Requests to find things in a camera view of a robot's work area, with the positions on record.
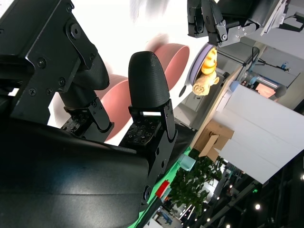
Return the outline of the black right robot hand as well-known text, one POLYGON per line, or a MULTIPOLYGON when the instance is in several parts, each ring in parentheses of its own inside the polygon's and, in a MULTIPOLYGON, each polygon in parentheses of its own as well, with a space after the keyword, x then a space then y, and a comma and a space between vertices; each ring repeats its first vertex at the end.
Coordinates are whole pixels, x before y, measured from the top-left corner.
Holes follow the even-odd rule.
POLYGON ((110 84, 69 0, 15 0, 0 19, 0 225, 126 228, 176 142, 161 63, 129 62, 133 124, 118 146, 97 97, 110 84))

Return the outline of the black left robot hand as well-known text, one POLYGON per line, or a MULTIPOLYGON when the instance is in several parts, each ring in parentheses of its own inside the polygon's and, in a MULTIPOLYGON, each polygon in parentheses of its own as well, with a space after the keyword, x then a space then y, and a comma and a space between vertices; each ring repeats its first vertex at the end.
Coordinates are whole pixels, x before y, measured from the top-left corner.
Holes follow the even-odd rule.
POLYGON ((210 45, 221 48, 238 43, 260 27, 249 18, 224 16, 221 9, 214 0, 187 1, 188 36, 207 37, 210 45))

